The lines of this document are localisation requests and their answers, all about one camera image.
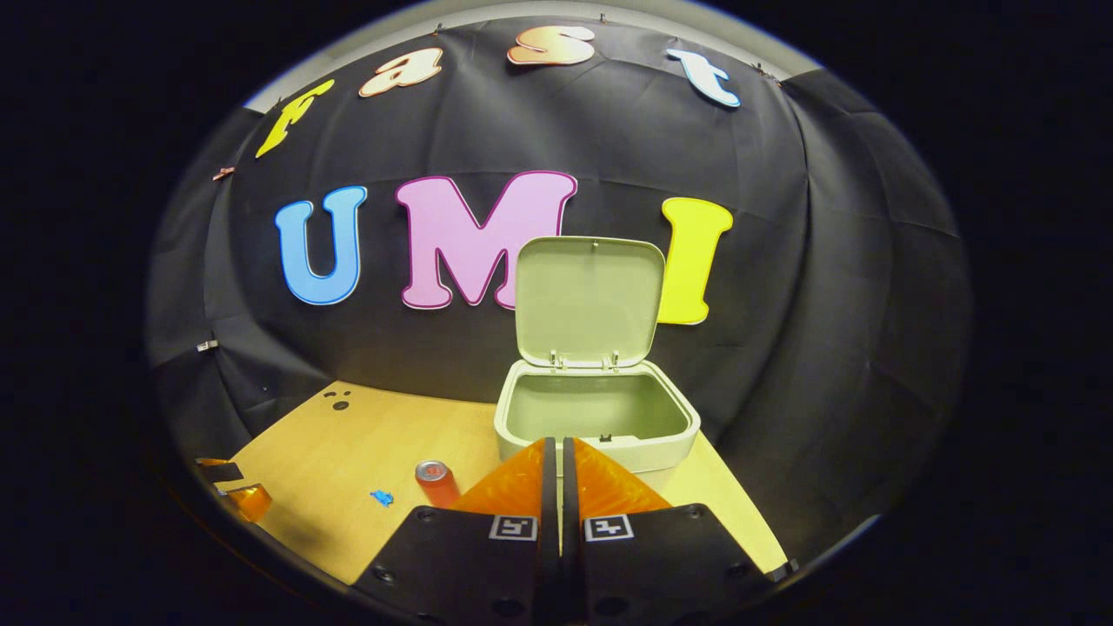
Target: open lid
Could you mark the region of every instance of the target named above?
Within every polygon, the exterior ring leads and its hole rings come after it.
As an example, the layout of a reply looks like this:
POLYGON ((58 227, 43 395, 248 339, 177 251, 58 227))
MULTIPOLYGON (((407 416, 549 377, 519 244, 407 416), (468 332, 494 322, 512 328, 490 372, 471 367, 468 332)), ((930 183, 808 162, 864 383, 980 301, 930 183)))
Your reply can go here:
POLYGON ((664 255, 651 243, 538 237, 518 255, 518 351, 534 365, 633 365, 657 330, 664 255))

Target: red can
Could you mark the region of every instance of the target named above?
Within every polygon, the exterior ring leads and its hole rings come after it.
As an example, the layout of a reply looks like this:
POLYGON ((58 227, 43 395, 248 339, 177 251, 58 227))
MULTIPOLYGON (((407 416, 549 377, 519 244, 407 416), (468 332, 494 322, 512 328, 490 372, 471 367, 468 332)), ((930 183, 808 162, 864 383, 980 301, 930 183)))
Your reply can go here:
POLYGON ((441 461, 422 461, 414 470, 417 477, 417 485, 421 486, 425 497, 434 507, 446 509, 460 498, 460 489, 456 487, 456 479, 452 476, 449 466, 441 461))

